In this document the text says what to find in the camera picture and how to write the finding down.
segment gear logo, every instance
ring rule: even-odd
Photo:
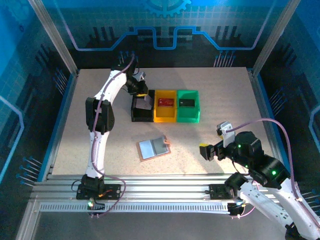
[[[173,17],[174,14],[181,14],[181,10],[186,10],[186,5],[191,4],[190,0],[141,0],[143,7],[155,14],[157,17]]]

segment black bin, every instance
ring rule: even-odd
[[[136,108],[137,99],[143,99],[144,96],[133,96],[132,97],[132,104],[131,104],[131,121],[132,122],[153,123],[153,121],[154,121],[155,90],[149,90],[148,95],[152,98],[151,110]]]

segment black card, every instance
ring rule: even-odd
[[[179,99],[179,107],[194,108],[196,106],[194,99]]]

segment yellow bin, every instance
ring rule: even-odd
[[[159,99],[173,99],[173,106],[159,106]],[[153,121],[155,123],[177,122],[177,91],[155,90]]]

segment green bin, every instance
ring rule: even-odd
[[[178,123],[199,123],[200,102],[196,90],[177,91],[177,119]]]

